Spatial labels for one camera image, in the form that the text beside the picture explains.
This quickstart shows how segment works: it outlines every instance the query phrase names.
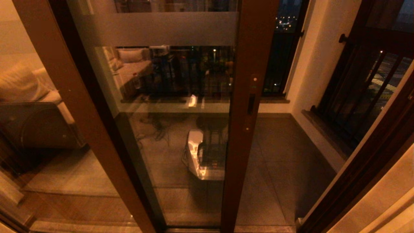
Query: sofa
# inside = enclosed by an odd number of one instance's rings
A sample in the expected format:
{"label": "sofa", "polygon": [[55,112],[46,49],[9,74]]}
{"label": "sofa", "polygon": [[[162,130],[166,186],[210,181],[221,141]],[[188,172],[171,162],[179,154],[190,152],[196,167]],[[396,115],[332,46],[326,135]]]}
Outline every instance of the sofa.
{"label": "sofa", "polygon": [[107,46],[103,50],[116,88],[124,100],[132,99],[144,85],[141,79],[154,72],[149,49],[117,49]]}
{"label": "sofa", "polygon": [[0,73],[0,134],[23,150],[86,145],[46,69],[20,63]]}

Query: gray tile floor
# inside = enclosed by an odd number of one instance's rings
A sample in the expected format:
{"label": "gray tile floor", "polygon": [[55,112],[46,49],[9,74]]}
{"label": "gray tile floor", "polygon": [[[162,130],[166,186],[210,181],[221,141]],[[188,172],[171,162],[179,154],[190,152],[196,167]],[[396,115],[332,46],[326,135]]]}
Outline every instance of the gray tile floor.
{"label": "gray tile floor", "polygon": [[[157,124],[149,124],[154,117]],[[181,162],[196,121],[195,114],[130,118],[168,225],[219,225],[223,183],[199,180]],[[236,224],[292,226],[334,175],[290,115],[258,118]]]}
{"label": "gray tile floor", "polygon": [[258,118],[236,224],[293,226],[334,176],[293,117]]}

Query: window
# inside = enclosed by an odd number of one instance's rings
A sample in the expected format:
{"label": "window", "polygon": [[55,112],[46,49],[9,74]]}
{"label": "window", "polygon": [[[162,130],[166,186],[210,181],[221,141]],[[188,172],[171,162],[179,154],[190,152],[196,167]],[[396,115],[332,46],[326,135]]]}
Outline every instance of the window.
{"label": "window", "polygon": [[412,63],[412,12],[412,1],[361,4],[317,109],[351,148],[365,136]]}
{"label": "window", "polygon": [[309,0],[281,0],[276,17],[263,96],[284,96]]}

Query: sliding glass door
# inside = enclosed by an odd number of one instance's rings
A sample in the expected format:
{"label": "sliding glass door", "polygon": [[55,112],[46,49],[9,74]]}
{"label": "sliding glass door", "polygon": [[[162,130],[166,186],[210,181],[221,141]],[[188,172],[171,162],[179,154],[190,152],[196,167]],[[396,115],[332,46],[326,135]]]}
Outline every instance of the sliding glass door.
{"label": "sliding glass door", "polygon": [[138,225],[232,232],[278,1],[47,4],[149,217]]}

